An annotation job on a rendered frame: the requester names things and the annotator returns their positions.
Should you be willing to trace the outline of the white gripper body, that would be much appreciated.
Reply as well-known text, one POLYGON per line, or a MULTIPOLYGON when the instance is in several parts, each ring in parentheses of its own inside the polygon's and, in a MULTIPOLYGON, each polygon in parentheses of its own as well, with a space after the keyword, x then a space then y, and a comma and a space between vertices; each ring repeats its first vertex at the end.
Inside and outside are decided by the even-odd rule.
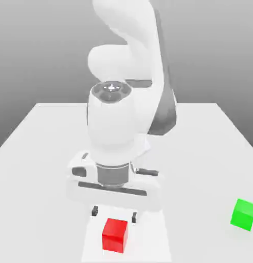
POLYGON ((142 211, 162 209, 160 183, 154 177, 135 176, 121 186, 102 186, 98 183, 68 179, 67 196, 83 204, 102 204, 142 211))

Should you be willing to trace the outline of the small red cube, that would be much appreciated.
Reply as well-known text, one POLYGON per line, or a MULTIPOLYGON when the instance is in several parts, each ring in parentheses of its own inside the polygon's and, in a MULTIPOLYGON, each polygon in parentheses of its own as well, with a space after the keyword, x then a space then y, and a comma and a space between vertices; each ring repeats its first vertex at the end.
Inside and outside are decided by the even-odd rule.
POLYGON ((128 239, 128 222, 108 218, 102 231, 102 249, 124 253, 128 239))

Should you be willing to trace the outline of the small green cube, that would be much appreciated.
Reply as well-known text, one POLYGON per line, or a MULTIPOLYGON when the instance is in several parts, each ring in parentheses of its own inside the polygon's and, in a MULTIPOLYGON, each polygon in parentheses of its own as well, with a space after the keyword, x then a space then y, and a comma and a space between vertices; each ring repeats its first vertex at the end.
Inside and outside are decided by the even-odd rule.
POLYGON ((234 206, 230 223, 250 232, 253 224, 253 203, 238 199, 234 206))

